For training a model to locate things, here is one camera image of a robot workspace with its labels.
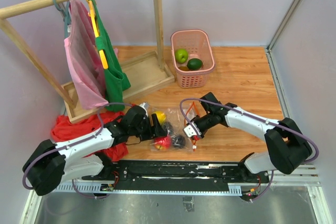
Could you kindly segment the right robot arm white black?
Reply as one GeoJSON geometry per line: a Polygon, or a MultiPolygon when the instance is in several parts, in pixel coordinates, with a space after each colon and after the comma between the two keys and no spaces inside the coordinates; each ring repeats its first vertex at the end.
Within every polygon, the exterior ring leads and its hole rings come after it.
{"type": "Polygon", "coordinates": [[[257,116],[233,103],[222,104],[212,92],[199,101],[206,114],[188,120],[183,130],[187,137],[204,138],[209,129],[223,125],[247,132],[266,143],[267,151],[250,153],[238,163],[238,177],[244,182],[269,170],[289,175],[313,153],[307,137],[290,118],[273,120],[257,116]]]}

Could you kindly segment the clear zip top bag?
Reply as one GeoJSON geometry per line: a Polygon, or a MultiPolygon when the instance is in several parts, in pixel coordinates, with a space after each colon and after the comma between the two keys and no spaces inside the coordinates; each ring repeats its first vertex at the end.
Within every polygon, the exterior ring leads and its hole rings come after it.
{"type": "Polygon", "coordinates": [[[186,140],[186,145],[184,148],[174,148],[174,146],[172,145],[169,149],[167,150],[157,150],[154,147],[154,140],[152,140],[151,142],[151,149],[153,151],[163,151],[163,152],[167,152],[167,151],[186,151],[186,152],[193,152],[196,150],[197,146],[196,146],[196,141],[188,138],[185,133],[183,132],[183,129],[187,126],[187,121],[185,119],[185,117],[183,116],[181,110],[179,107],[176,108],[156,108],[153,107],[151,108],[151,113],[154,113],[155,111],[163,111],[166,114],[166,122],[170,122],[173,125],[174,128],[174,132],[171,134],[168,134],[167,136],[170,136],[171,138],[175,135],[182,135],[185,137],[186,140]]]}

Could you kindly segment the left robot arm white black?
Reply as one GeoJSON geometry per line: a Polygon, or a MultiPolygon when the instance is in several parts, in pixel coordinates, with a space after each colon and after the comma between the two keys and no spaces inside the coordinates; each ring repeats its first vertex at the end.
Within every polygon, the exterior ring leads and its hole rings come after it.
{"type": "Polygon", "coordinates": [[[112,166],[98,151],[126,143],[131,136],[143,142],[166,135],[156,114],[149,115],[144,104],[133,105],[126,114],[102,122],[89,134],[64,142],[40,142],[22,168],[23,186],[44,196],[69,180],[85,176],[108,179],[112,166]]]}

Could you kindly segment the dark green fake vegetable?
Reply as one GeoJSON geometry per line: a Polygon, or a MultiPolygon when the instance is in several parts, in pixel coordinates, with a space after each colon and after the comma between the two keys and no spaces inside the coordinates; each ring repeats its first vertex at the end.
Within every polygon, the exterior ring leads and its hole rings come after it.
{"type": "Polygon", "coordinates": [[[203,66],[203,62],[198,58],[192,58],[187,62],[188,69],[192,71],[199,70],[202,68],[202,66],[203,66]]]}

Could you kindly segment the brown fake kiwi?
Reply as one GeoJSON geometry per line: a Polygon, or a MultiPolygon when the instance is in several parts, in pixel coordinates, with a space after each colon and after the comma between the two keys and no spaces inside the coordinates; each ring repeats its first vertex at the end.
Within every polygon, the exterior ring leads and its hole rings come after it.
{"type": "Polygon", "coordinates": [[[189,71],[189,68],[187,66],[180,66],[178,67],[178,69],[181,71],[189,71]]]}

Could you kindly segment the light green fake apple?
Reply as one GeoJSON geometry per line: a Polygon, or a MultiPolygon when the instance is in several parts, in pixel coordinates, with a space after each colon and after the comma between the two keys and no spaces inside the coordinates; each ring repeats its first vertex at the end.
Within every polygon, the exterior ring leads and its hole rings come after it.
{"type": "Polygon", "coordinates": [[[175,55],[175,61],[180,64],[185,63],[188,59],[188,52],[186,49],[177,49],[174,52],[174,55],[175,55]]]}

